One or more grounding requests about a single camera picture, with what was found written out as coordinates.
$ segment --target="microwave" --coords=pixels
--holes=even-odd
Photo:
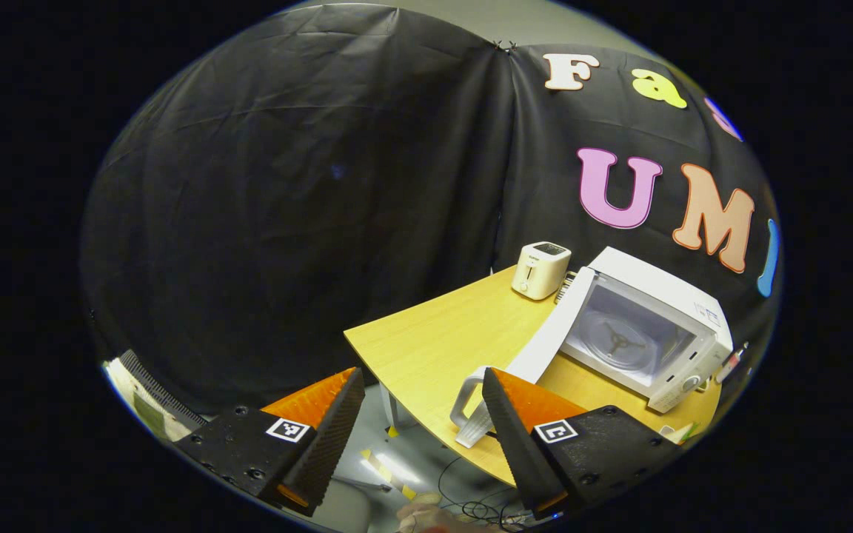
[[[547,323],[564,324],[552,330],[564,335],[560,351],[646,397],[661,414],[732,351],[715,298],[612,247],[578,271]]]

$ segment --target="hand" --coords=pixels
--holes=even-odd
[[[475,526],[463,523],[453,513],[428,503],[409,503],[397,512],[399,533],[488,533],[501,531],[495,526]]]

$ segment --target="pink letter u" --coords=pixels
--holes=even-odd
[[[607,178],[610,167],[617,163],[617,156],[606,150],[582,148],[581,159],[581,206],[598,222],[620,229],[640,226],[650,214],[650,200],[654,195],[654,181],[663,172],[663,167],[650,159],[629,158],[627,166],[634,169],[634,195],[627,209],[618,209],[607,203]]]

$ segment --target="microwave knob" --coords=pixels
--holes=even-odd
[[[686,381],[683,382],[683,391],[692,391],[697,388],[697,385],[700,385],[700,377],[698,377],[698,375],[691,375],[691,377],[687,378]]]

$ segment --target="wooden table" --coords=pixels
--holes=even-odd
[[[469,462],[515,486],[505,455],[494,438],[481,438],[471,449],[456,442],[459,428],[449,419],[464,378],[481,365],[508,367],[545,318],[555,309],[554,296],[531,301],[512,291],[515,267],[495,273],[419,306],[344,332],[360,358],[410,414]],[[647,400],[604,378],[561,352],[538,381],[585,409],[613,404],[660,431],[713,419],[720,385],[693,392],[666,415],[647,408]],[[465,412],[483,399],[476,389]]]

